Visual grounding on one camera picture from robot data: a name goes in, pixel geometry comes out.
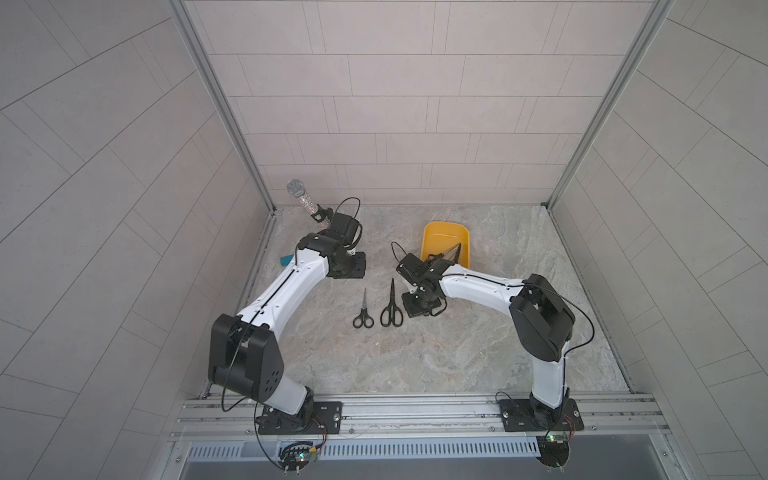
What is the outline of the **yellow plastic storage box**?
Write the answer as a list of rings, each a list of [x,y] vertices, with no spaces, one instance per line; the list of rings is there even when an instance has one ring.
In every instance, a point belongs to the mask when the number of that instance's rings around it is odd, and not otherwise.
[[[461,224],[445,221],[433,221],[424,228],[420,258],[426,260],[429,254],[437,254],[457,244],[462,244],[458,264],[470,268],[470,232]]]

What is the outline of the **large black scissors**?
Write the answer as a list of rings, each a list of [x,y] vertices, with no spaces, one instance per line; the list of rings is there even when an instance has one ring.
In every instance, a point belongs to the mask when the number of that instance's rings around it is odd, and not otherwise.
[[[396,302],[396,287],[394,279],[390,280],[389,300],[387,305],[381,311],[379,322],[382,327],[393,326],[395,328],[401,327],[404,323],[403,312]]]

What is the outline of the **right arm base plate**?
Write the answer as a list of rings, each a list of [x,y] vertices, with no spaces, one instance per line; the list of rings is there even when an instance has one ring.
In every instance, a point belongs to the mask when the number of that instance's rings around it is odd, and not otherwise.
[[[557,408],[550,408],[533,397],[498,398],[496,403],[506,432],[577,432],[584,422],[574,399],[566,397]]]

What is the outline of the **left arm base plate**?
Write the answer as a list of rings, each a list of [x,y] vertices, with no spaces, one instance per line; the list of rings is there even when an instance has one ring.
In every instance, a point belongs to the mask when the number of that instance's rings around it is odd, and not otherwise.
[[[260,435],[338,434],[343,406],[338,401],[315,401],[311,408],[305,405],[296,415],[266,407],[255,417],[255,424]]]

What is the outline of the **small black scissors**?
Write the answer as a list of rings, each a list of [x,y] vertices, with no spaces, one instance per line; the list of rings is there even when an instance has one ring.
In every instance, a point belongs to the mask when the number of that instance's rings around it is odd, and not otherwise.
[[[360,312],[357,316],[353,318],[352,325],[355,329],[361,329],[361,328],[371,329],[374,327],[374,324],[375,324],[374,319],[370,316],[368,312],[367,290],[364,290]]]

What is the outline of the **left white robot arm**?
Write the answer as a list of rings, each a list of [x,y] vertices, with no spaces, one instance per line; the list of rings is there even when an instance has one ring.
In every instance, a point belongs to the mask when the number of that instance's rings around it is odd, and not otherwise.
[[[324,279],[360,279],[366,254],[327,231],[311,233],[256,300],[236,315],[220,315],[211,329],[208,379],[273,409],[294,431],[312,422],[314,393],[284,372],[279,339],[309,293]]]

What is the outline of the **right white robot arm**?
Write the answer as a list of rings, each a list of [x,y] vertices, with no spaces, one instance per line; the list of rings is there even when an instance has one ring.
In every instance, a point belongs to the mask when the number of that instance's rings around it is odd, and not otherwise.
[[[408,285],[403,306],[409,317],[439,313],[449,298],[489,307],[508,316],[532,361],[528,412],[539,428],[551,429],[564,416],[569,389],[566,355],[575,315],[546,278],[505,279],[445,259],[423,262],[413,255],[396,271]]]

